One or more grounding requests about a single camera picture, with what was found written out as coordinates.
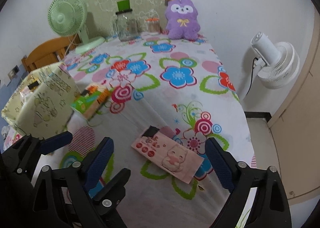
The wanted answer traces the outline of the yellow cartoon fabric storage box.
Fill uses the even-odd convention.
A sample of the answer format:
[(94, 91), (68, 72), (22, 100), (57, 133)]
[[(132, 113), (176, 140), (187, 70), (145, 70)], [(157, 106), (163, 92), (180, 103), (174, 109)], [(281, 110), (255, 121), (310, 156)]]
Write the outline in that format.
[[(38, 81), (30, 94), (20, 91)], [(71, 104), (80, 95), (63, 62), (53, 63), (29, 73), (9, 98), (1, 116), (19, 134), (50, 138), (61, 133), (73, 112)]]

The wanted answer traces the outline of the pink wet wipes pack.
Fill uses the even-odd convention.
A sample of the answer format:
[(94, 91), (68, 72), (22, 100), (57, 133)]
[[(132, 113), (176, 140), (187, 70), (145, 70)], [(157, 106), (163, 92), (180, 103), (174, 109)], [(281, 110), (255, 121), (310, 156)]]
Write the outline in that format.
[(150, 126), (131, 145), (153, 164), (186, 184), (191, 182), (204, 158)]

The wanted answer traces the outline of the green orange tissue pack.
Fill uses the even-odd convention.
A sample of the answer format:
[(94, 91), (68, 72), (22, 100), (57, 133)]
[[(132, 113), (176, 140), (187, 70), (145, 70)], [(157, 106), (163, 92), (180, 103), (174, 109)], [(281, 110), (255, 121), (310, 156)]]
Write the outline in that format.
[(75, 99), (71, 108), (84, 119), (90, 120), (110, 95), (108, 88), (92, 83)]

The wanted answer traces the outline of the yellow white tissue pack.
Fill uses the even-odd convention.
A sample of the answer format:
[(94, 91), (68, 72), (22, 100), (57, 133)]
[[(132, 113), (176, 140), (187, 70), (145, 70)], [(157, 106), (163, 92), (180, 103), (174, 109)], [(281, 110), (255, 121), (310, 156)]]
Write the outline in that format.
[(33, 92), (39, 85), (40, 85), (40, 83), (38, 81), (35, 81), (35, 82), (29, 84), (28, 86), (26, 86), (25, 88), (23, 88), (20, 91), (20, 94), (22, 96), (26, 96), (26, 95), (30, 94), (31, 92)]

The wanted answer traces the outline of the beige door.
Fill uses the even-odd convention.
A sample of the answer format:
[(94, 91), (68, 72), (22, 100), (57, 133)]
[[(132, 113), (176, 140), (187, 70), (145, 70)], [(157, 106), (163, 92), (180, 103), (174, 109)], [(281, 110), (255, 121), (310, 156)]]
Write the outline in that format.
[(307, 58), (287, 98), (269, 121), (290, 205), (319, 195), (319, 13)]

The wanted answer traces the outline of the floral tablecloth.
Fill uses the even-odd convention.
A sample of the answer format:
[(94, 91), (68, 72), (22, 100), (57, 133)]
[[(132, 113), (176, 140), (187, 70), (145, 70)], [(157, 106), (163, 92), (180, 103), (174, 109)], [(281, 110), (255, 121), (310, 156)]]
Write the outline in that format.
[[(131, 170), (118, 208), (128, 227), (209, 227), (229, 192), (207, 159), (206, 140), (214, 138), (248, 164), (254, 151), (238, 95), (207, 40), (146, 34), (129, 43), (108, 39), (86, 53), (71, 52), (64, 62), (80, 89), (102, 84), (111, 96), (90, 120), (74, 112), (64, 127), (73, 134), (72, 142), (42, 156), (40, 165), (68, 167), (108, 136), (114, 153), (99, 183), (106, 184), (122, 168)], [(131, 147), (149, 126), (204, 158), (189, 184)]]

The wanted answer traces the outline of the white standing fan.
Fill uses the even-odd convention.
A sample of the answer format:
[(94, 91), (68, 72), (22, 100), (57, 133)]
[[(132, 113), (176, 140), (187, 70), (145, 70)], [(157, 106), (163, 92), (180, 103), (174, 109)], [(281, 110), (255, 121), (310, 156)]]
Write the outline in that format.
[(289, 42), (274, 44), (267, 35), (258, 32), (251, 40), (251, 48), (257, 55), (252, 63), (250, 79), (238, 92), (241, 101), (249, 93), (256, 78), (265, 88), (276, 90), (289, 84), (298, 74), (300, 67), (299, 55)]

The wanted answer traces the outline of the green desk fan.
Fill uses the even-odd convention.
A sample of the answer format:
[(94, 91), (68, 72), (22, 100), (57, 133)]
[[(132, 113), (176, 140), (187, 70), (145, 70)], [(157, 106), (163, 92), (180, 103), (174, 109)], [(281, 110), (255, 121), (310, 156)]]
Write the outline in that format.
[(84, 0), (53, 0), (48, 10), (48, 24), (61, 37), (78, 35), (81, 43), (75, 53), (81, 54), (101, 45), (105, 38), (90, 38), (86, 30), (87, 5)]

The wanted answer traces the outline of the glass mason jar mug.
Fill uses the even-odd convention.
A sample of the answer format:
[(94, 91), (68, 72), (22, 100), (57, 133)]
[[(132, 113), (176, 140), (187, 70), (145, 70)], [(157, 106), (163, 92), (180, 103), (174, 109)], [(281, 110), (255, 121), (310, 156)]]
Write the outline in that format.
[(131, 8), (116, 12), (115, 25), (120, 41), (130, 41), (139, 35), (137, 20)]

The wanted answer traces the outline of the small orange lid jar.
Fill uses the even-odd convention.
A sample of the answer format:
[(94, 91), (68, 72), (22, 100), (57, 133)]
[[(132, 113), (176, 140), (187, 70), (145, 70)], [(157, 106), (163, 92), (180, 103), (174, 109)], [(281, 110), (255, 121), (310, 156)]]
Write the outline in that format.
[(146, 25), (148, 33), (150, 35), (158, 35), (161, 32), (161, 26), (158, 18), (148, 18), (146, 19)]

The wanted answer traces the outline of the green cup on jar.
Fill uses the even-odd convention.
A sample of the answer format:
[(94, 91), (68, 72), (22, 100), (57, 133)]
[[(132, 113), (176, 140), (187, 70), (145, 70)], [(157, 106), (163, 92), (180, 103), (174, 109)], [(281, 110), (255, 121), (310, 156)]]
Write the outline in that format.
[(118, 11), (127, 11), (131, 9), (130, 0), (121, 0), (117, 2)]

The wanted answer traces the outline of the purple plush bunny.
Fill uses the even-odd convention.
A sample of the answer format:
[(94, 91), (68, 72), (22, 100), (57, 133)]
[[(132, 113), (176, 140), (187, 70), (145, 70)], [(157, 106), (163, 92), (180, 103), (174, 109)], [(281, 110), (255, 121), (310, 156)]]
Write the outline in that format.
[(197, 20), (198, 11), (191, 0), (171, 0), (165, 10), (166, 31), (171, 40), (195, 41), (201, 27)]

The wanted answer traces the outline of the green patterned board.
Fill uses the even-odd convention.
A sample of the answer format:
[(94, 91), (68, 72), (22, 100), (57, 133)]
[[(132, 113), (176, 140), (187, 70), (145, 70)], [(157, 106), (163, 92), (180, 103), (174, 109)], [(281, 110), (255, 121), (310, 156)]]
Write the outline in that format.
[[(86, 28), (90, 38), (108, 37), (116, 33), (113, 25), (120, 1), (123, 0), (85, 0), (88, 10)], [(165, 0), (129, 0), (129, 2), (139, 31), (147, 30), (146, 20), (149, 18), (158, 18), (161, 29), (165, 29), (167, 24)]]

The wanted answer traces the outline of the wall power socket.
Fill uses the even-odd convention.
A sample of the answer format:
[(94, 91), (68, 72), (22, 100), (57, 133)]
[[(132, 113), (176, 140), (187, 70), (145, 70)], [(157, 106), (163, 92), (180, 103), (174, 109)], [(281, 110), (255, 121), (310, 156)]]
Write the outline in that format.
[(9, 73), (8, 73), (8, 78), (13, 79), (18, 72), (20, 71), (19, 67), (16, 65)]

